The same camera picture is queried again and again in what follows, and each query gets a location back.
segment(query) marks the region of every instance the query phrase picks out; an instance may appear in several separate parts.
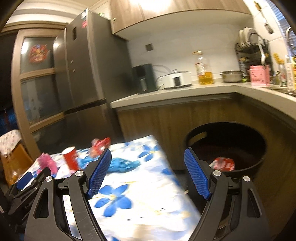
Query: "black trash bin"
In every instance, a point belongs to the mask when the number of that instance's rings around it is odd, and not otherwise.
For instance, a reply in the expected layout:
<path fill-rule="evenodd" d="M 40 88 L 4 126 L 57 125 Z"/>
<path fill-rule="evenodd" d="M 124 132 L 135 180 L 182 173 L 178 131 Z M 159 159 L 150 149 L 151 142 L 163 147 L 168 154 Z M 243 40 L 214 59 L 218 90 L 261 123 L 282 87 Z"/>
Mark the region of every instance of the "black trash bin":
<path fill-rule="evenodd" d="M 262 135 L 236 122 L 213 122 L 196 127 L 187 134 L 185 147 L 191 147 L 197 157 L 208 164 L 220 156 L 233 159 L 235 170 L 223 173 L 238 179 L 244 175 L 254 179 L 266 153 Z M 189 196 L 202 212 L 206 201 L 198 195 L 189 174 L 187 186 Z"/>

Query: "pink container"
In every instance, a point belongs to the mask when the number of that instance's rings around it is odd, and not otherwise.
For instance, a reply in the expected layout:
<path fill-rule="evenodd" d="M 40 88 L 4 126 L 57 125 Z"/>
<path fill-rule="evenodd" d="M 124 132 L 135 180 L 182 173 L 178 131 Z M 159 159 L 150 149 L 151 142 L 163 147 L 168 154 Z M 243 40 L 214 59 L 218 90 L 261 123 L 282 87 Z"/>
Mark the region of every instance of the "pink container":
<path fill-rule="evenodd" d="M 268 65 L 252 65 L 248 71 L 250 73 L 252 85 L 270 85 L 270 68 Z"/>

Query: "silver screw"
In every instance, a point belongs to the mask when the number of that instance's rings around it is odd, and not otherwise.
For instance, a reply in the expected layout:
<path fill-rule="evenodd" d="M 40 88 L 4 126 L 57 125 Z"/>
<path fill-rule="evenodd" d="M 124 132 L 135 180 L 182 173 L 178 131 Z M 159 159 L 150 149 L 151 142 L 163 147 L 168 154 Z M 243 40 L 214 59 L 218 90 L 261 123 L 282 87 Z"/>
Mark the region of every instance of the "silver screw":
<path fill-rule="evenodd" d="M 52 180 L 52 176 L 48 176 L 48 177 L 45 179 L 46 182 L 50 182 L 51 180 Z"/>
<path fill-rule="evenodd" d="M 249 182 L 249 181 L 251 180 L 248 176 L 244 176 L 243 179 L 244 179 L 246 182 Z"/>
<path fill-rule="evenodd" d="M 75 176 L 77 176 L 77 177 L 81 177 L 82 175 L 83 175 L 83 171 L 81 171 L 81 170 L 75 172 Z"/>
<path fill-rule="evenodd" d="M 221 176 L 221 172 L 218 170 L 213 171 L 213 174 L 217 177 Z"/>

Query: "white countertop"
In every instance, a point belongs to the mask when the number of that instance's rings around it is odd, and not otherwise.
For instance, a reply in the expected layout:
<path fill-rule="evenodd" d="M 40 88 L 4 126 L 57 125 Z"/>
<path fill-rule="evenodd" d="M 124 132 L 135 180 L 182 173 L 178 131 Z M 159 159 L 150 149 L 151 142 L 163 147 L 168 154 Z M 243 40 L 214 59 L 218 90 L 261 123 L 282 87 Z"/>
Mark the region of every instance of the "white countertop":
<path fill-rule="evenodd" d="M 136 104 L 178 99 L 184 97 L 239 93 L 259 100 L 296 120 L 296 98 L 264 87 L 252 86 L 250 83 L 215 83 L 212 85 L 192 85 L 190 87 L 159 90 L 146 94 L 135 94 L 111 102 L 111 108 L 126 107 Z"/>

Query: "metal pot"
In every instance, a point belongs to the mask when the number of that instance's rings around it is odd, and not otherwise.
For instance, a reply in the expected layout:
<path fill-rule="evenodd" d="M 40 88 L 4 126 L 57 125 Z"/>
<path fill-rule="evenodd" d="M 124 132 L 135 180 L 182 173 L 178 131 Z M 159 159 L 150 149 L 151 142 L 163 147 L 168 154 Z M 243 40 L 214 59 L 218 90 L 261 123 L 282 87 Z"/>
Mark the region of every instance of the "metal pot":
<path fill-rule="evenodd" d="M 222 75 L 223 82 L 233 83 L 242 81 L 242 72 L 240 70 L 223 71 Z"/>

